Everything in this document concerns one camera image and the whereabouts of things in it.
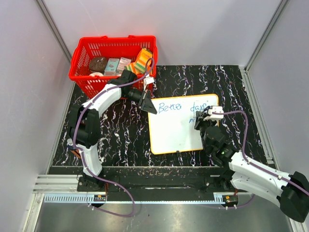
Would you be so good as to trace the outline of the white whiteboard with orange frame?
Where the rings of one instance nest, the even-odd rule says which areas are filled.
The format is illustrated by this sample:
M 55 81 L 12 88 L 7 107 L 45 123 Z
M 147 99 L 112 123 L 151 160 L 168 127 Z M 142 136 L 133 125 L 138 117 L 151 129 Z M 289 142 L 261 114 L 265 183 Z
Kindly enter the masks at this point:
M 157 114 L 148 114 L 151 152 L 155 155 L 202 149 L 199 131 L 194 129 L 196 112 L 218 106 L 216 94 L 156 98 Z

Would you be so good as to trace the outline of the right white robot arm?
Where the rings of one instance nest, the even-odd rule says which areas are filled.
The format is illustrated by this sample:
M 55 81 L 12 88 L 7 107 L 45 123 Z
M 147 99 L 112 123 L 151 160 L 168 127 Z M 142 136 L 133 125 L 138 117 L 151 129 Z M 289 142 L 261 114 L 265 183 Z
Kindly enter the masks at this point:
M 305 175 L 279 171 L 248 157 L 243 149 L 237 151 L 216 125 L 225 115 L 222 107 L 211 106 L 196 111 L 195 120 L 203 150 L 215 165 L 225 169 L 219 180 L 221 189 L 250 192 L 278 206 L 290 219 L 303 223 L 309 214 L 309 181 Z

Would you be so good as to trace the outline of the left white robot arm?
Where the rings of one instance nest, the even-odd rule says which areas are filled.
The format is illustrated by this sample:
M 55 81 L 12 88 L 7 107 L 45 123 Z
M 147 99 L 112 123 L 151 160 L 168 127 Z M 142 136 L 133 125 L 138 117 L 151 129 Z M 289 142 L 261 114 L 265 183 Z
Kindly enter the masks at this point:
M 133 84 L 145 77 L 146 75 L 137 78 L 133 72 L 124 70 L 120 77 L 109 80 L 103 90 L 93 98 L 81 105 L 73 105 L 70 110 L 69 133 L 72 146 L 81 154 L 83 172 L 90 176 L 87 184 L 94 191 L 100 191 L 105 184 L 104 178 L 99 176 L 102 165 L 98 158 L 98 141 L 101 137 L 100 118 L 103 113 L 114 102 L 127 98 L 137 103 L 141 110 L 157 114 L 150 91 L 133 87 Z

